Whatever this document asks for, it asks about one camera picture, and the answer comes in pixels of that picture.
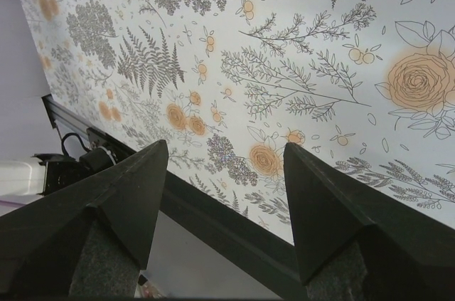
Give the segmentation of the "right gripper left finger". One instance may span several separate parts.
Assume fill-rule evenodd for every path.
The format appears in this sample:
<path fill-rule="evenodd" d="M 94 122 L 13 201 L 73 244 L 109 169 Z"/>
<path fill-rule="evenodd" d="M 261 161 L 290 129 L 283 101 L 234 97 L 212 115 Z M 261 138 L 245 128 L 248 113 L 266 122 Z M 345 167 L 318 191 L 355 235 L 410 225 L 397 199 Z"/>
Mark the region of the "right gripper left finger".
<path fill-rule="evenodd" d="M 1 217 L 2 297 L 133 297 L 168 164 L 159 140 Z"/>

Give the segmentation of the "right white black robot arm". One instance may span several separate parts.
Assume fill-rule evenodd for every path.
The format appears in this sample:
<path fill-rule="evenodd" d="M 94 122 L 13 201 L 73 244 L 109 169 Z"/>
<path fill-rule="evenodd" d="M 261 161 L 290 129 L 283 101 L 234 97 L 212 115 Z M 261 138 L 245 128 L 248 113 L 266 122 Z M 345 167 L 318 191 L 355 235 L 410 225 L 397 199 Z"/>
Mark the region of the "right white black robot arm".
<path fill-rule="evenodd" d="M 134 300 L 154 239 L 168 147 L 121 162 L 37 154 L 1 165 L 2 300 Z M 285 300 L 453 300 L 454 230 L 299 145 L 284 150 L 296 270 L 244 259 Z"/>

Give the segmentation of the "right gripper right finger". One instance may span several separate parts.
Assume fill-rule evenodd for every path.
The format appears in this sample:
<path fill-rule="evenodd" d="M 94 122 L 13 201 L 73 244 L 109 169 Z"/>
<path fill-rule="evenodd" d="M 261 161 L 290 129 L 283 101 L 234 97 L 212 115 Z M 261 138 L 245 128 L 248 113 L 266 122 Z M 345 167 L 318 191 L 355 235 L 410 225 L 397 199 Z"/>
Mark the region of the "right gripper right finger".
<path fill-rule="evenodd" d="M 294 143 L 284 178 L 309 297 L 453 297 L 454 230 Z"/>

